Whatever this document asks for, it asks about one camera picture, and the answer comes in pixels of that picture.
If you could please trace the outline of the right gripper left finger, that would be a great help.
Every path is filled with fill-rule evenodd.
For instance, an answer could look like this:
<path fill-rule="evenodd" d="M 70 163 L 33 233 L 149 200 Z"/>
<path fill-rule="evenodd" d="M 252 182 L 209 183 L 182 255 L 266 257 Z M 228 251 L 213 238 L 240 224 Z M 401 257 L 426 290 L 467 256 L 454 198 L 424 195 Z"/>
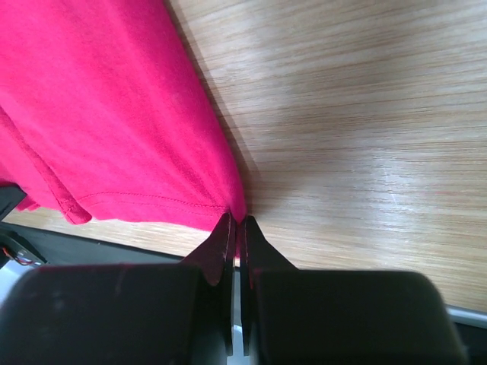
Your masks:
<path fill-rule="evenodd" d="M 45 266 L 1 308 L 3 364 L 224 364 L 236 222 L 172 264 Z"/>

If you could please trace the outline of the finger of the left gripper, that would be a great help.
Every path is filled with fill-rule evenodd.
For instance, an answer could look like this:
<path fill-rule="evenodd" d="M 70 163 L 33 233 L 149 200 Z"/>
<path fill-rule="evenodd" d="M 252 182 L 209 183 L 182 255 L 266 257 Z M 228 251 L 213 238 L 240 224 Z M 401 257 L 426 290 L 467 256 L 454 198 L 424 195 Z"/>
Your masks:
<path fill-rule="evenodd" d="M 26 193 L 18 186 L 2 186 L 0 188 L 0 221 L 8 216 L 26 196 Z"/>

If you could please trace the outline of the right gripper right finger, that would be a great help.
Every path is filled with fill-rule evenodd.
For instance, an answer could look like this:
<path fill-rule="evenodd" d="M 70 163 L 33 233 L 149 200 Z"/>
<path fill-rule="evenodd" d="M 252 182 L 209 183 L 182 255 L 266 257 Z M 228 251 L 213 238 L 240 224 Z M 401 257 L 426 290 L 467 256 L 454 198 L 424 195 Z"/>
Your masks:
<path fill-rule="evenodd" d="M 243 352 L 253 364 L 465 364 L 441 295 L 414 271 L 296 268 L 239 226 Z"/>

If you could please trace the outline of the red t shirt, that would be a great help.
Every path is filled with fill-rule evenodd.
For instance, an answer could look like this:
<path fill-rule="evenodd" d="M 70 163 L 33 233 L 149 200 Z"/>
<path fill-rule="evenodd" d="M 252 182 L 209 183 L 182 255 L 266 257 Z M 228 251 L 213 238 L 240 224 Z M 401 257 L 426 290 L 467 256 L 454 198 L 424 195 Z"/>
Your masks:
<path fill-rule="evenodd" d="M 1 184 L 21 209 L 211 230 L 247 208 L 161 1 L 1 3 Z"/>

